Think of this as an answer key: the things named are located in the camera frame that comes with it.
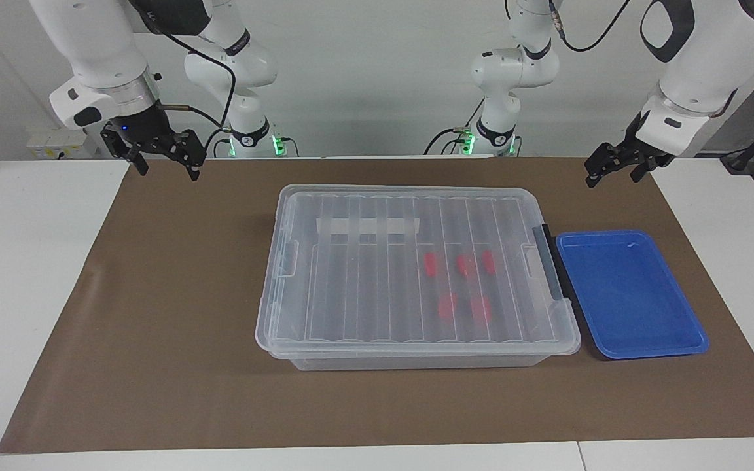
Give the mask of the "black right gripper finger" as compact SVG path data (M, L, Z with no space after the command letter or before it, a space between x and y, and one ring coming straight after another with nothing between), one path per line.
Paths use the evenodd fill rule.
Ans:
M196 182L206 162L206 148L195 131L184 131L177 136L177 161L185 167L189 178Z
M128 162L141 176L147 175L149 165L143 157L139 143L126 143L113 123L105 123L101 129L101 138L113 158Z

